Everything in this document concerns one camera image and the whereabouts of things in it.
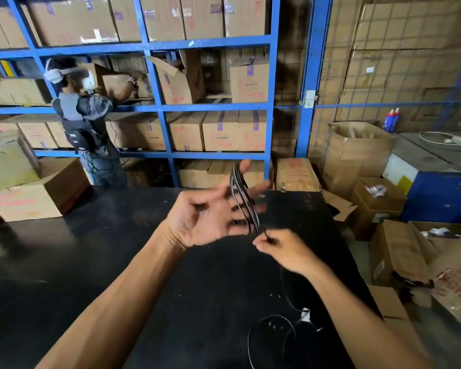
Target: white cable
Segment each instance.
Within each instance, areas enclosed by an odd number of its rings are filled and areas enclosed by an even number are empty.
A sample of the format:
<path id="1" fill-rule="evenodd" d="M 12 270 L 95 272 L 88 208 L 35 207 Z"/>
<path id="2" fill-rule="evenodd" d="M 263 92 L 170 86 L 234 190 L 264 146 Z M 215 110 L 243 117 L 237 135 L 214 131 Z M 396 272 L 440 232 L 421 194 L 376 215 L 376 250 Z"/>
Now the white cable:
<path id="1" fill-rule="evenodd" d="M 446 139 L 445 141 L 446 142 L 437 142 L 437 141 L 432 141 L 432 140 L 428 140 L 426 138 L 424 138 L 424 136 L 422 136 L 422 134 L 425 134 L 425 133 L 431 133 L 431 134 L 440 134 L 440 135 L 444 135 L 444 136 L 448 136 L 449 138 Z M 426 131 L 426 132 L 419 132 L 418 133 L 418 137 L 425 141 L 425 142 L 430 142 L 431 144 L 437 144 L 437 145 L 444 145 L 444 146 L 461 146 L 461 143 L 460 142 L 456 142 L 456 141 L 453 141 L 452 140 L 452 137 L 454 137 L 455 135 L 453 134 L 450 134 L 450 133 L 446 133 L 446 132 L 436 132 L 436 131 Z"/>
<path id="2" fill-rule="evenodd" d="M 249 329 L 249 333 L 248 333 L 248 358 L 249 358 L 249 363 L 251 364 L 252 369 L 255 369 L 255 367 L 253 366 L 253 363 L 251 362 L 251 354 L 249 353 L 249 337 L 251 336 L 251 332 L 253 331 L 253 329 L 254 329 L 254 327 L 256 325 L 258 325 L 260 322 L 263 322 L 264 320 L 266 320 L 267 318 L 270 318 L 270 317 L 281 317 L 281 318 L 283 318 L 286 322 L 288 322 L 290 324 L 292 330 L 294 331 L 294 335 L 297 337 L 297 333 L 295 331 L 295 328 L 294 328 L 293 324 L 288 320 L 288 318 L 286 318 L 284 316 L 280 316 L 279 314 L 271 314 L 270 316 L 263 317 L 260 321 L 255 323 L 251 327 L 251 329 Z"/>

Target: label on box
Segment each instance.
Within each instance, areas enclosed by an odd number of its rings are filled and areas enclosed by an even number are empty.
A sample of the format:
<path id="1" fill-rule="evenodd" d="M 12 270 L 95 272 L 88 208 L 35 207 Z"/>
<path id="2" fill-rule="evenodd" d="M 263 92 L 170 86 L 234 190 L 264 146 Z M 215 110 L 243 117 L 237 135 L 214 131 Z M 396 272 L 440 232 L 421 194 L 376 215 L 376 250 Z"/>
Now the label on box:
<path id="1" fill-rule="evenodd" d="M 226 5 L 226 14 L 234 14 L 235 8 L 234 5 Z"/>
<path id="2" fill-rule="evenodd" d="M 143 15 L 147 19 L 154 19 L 155 18 L 155 10 L 144 10 Z"/>
<path id="3" fill-rule="evenodd" d="M 253 110 L 253 131 L 259 131 L 258 110 Z"/>
<path id="4" fill-rule="evenodd" d="M 92 5 L 92 1 L 91 0 L 84 0 L 84 2 L 86 3 L 86 7 L 87 7 L 87 10 L 88 11 L 93 11 L 94 10 L 94 5 Z"/>
<path id="5" fill-rule="evenodd" d="M 381 260 L 381 262 L 378 264 L 378 266 L 375 267 L 374 274 L 372 275 L 372 277 L 374 279 L 377 279 L 378 276 L 381 274 L 383 269 L 384 269 L 384 260 Z"/>
<path id="6" fill-rule="evenodd" d="M 53 9 L 53 6 L 49 2 L 45 2 L 45 7 L 46 7 L 46 10 L 48 11 L 49 14 L 55 15 L 55 11 Z"/>
<path id="7" fill-rule="evenodd" d="M 210 14 L 218 14 L 222 12 L 222 4 L 210 4 Z"/>
<path id="8" fill-rule="evenodd" d="M 217 131 L 223 131 L 224 130 L 224 116 L 226 112 L 222 111 L 219 116 L 219 120 L 217 121 Z"/>
<path id="9" fill-rule="evenodd" d="M 372 219 L 372 222 L 373 222 L 373 223 L 377 223 L 377 224 L 378 224 L 378 223 L 382 223 L 382 221 L 383 221 L 384 219 L 387 219 L 387 218 L 389 218 L 389 214 L 388 214 L 388 213 L 380 213 L 380 212 L 378 212 L 378 213 L 376 213 L 376 214 L 374 215 L 374 218 Z"/>

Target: white vr headset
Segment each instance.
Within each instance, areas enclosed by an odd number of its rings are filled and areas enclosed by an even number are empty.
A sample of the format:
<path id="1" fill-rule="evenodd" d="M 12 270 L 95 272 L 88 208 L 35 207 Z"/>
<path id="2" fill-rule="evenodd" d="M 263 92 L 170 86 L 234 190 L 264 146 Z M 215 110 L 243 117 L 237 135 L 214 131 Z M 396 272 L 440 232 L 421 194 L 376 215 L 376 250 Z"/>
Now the white vr headset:
<path id="1" fill-rule="evenodd" d="M 67 74 L 86 70 L 85 68 L 81 68 L 81 67 L 67 68 L 64 70 L 53 68 L 50 70 L 49 69 L 50 62 L 51 62 L 51 58 L 46 62 L 45 73 L 43 76 L 46 80 L 52 82 L 53 84 L 58 84 L 59 82 L 61 82 L 63 78 L 65 77 L 65 75 Z"/>

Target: black tabletop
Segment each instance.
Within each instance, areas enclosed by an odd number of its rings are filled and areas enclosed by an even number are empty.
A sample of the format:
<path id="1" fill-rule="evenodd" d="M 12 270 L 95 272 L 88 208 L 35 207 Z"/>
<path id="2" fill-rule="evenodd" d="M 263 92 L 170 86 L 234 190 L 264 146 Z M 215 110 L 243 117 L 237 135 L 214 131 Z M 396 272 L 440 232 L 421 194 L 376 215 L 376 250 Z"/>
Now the black tabletop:
<path id="1" fill-rule="evenodd" d="M 0 368 L 34 367 L 147 242 L 179 191 L 92 188 L 65 217 L 0 225 Z M 377 311 L 320 193 L 269 191 L 262 200 L 263 228 L 296 231 Z M 249 329 L 272 314 L 298 321 L 302 308 L 311 310 L 320 366 L 353 367 L 314 289 L 251 241 L 187 251 L 125 367 L 248 368 Z"/>

